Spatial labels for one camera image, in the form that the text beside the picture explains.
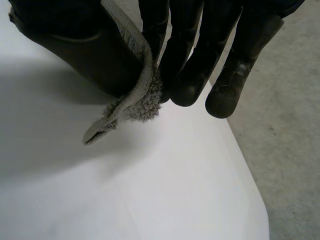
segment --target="fuzzy towel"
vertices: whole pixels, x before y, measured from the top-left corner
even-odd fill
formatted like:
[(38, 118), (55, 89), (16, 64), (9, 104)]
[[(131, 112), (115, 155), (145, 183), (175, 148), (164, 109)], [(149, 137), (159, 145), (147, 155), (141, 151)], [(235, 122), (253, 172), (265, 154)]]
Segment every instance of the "fuzzy towel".
[(82, 140), (84, 145), (91, 145), (115, 130), (120, 121), (145, 122), (157, 116), (160, 109), (162, 84), (146, 39), (113, 0), (102, 0), (101, 4), (117, 24), (128, 47), (143, 63), (143, 68), (133, 90), (108, 105), (103, 116), (86, 131)]

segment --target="glove finger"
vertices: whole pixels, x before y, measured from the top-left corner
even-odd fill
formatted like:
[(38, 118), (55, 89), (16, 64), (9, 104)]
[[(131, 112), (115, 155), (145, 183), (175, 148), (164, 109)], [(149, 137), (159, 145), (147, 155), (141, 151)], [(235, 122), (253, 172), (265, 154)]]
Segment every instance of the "glove finger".
[(204, 0), (170, 0), (172, 33), (160, 62), (162, 102), (170, 99), (174, 79), (193, 47)]
[(196, 102), (211, 76), (234, 28), (242, 6), (234, 0), (206, 0), (200, 37), (192, 56), (172, 88), (171, 100), (183, 107)]
[(139, 0), (142, 34), (150, 45), (155, 62), (164, 44), (169, 19), (169, 0)]

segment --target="frayed fabric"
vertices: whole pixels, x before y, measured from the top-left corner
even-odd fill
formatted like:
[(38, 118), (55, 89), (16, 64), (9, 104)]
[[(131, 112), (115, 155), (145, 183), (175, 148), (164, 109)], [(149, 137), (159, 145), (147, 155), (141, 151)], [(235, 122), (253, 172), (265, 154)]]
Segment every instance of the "frayed fabric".
[(119, 122), (152, 120), (158, 116), (160, 109), (162, 83), (146, 39), (113, 0), (102, 0), (101, 4), (117, 24), (124, 41), (143, 68), (133, 90), (109, 104), (103, 116), (86, 131), (82, 139), (86, 146), (115, 130)]

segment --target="microfiber cloth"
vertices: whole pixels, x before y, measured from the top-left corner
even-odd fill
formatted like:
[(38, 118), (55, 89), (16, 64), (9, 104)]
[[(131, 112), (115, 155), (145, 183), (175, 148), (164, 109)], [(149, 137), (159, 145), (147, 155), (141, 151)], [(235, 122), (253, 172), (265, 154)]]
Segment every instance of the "microfiber cloth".
[(124, 41), (143, 68), (132, 91), (109, 104), (103, 116), (86, 131), (82, 140), (86, 146), (115, 130), (119, 122), (145, 122), (154, 119), (160, 109), (162, 83), (146, 39), (113, 0), (102, 0), (101, 4), (117, 24)]

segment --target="hand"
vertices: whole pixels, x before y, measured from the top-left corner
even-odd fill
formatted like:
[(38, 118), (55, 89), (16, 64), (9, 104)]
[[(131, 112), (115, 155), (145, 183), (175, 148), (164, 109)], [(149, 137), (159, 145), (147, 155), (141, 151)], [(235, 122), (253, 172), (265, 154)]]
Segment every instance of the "hand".
[[(229, 117), (261, 50), (283, 25), (282, 18), (294, 12), (303, 1), (139, 0), (142, 34), (155, 61), (166, 35), (169, 9), (171, 11), (172, 33), (159, 65), (164, 88), (162, 101), (171, 98), (183, 107), (196, 102), (241, 15), (228, 58), (205, 103), (212, 116)], [(202, 11), (199, 40), (188, 60)]]
[(141, 63), (98, 0), (11, 0), (10, 20), (103, 90), (120, 97), (136, 85)]

